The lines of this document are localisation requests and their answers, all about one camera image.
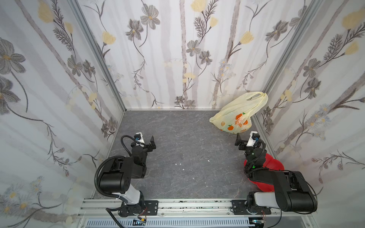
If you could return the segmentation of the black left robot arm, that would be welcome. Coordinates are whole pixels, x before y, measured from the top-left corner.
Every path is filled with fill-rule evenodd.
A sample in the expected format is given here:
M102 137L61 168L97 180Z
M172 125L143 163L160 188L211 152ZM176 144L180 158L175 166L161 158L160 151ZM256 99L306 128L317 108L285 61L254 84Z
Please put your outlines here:
M128 156L116 155L103 161L96 170L94 185L100 195L122 201L116 211L121 217L141 215L147 211L143 193L133 187L132 179L146 175L146 160L149 152L156 149L154 137L145 143L142 133L124 135L120 139Z

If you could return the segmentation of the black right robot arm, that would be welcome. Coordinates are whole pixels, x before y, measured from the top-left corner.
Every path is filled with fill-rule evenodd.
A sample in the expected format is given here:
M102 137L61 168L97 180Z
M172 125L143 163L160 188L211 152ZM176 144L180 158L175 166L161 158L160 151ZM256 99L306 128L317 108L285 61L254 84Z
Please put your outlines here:
M244 174L255 183L273 187L272 192L250 192L245 208L250 214L264 209L280 209L283 212L311 214L317 210L318 199L315 191L307 183L301 172L284 169L275 170L264 164L267 162L265 142L258 132L252 131L248 140L237 134L235 145L245 152Z

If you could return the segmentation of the yellow printed plastic bag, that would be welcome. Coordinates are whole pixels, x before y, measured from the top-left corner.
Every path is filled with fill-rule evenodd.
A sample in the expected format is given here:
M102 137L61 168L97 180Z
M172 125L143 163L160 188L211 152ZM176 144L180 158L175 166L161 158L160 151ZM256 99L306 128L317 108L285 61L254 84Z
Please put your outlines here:
M245 93L224 106L209 122L230 134L246 132L252 126L251 117L266 105L268 99L266 93Z

